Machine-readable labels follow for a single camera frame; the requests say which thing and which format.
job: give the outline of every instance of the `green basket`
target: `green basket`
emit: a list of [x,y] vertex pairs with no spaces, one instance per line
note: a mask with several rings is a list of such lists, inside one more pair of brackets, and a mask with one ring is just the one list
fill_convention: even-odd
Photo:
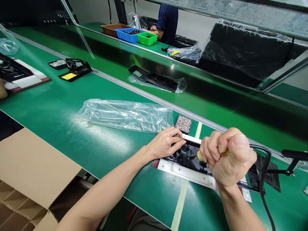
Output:
[[158,36],[149,32],[138,34],[138,41],[141,44],[150,46],[157,42]]

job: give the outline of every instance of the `fist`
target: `fist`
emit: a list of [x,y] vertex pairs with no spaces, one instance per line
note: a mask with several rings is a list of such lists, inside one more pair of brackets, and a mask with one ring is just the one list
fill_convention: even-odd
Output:
[[200,153],[221,186],[237,184],[257,161],[257,153],[237,128],[230,128],[225,133],[214,131],[210,137],[204,137]]

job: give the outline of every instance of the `tape strip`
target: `tape strip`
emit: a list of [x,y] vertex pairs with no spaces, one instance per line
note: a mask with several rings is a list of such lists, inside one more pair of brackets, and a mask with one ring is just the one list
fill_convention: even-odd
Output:
[[[202,123],[199,122],[198,127],[197,127],[197,131],[196,131],[196,135],[195,135],[195,138],[197,138],[197,139],[199,139],[199,137],[200,137],[201,128],[202,128]],[[186,198],[186,193],[187,193],[187,188],[188,188],[188,182],[189,181],[185,179],[183,181],[183,184],[182,184],[180,196],[179,196],[179,199],[177,201],[177,205],[176,205],[176,208],[175,208],[175,213],[174,213],[173,221],[172,221],[172,225],[171,225],[172,231],[178,231],[179,230],[180,221],[181,221],[182,212],[183,212],[184,203],[185,203],[185,198]]]

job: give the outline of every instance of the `brown tray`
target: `brown tray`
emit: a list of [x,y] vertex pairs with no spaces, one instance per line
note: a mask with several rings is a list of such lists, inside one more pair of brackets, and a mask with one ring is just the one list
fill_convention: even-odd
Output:
[[104,25],[100,26],[103,29],[104,34],[108,34],[112,37],[118,38],[118,35],[116,34],[115,29],[125,29],[125,28],[131,28],[130,26],[126,26],[124,24],[110,24],[110,25]]

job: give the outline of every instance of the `cardboard box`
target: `cardboard box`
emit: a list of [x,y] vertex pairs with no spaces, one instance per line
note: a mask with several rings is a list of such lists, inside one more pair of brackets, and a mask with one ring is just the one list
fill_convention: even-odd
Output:
[[0,150],[0,231],[54,230],[48,209],[81,167],[26,128]]

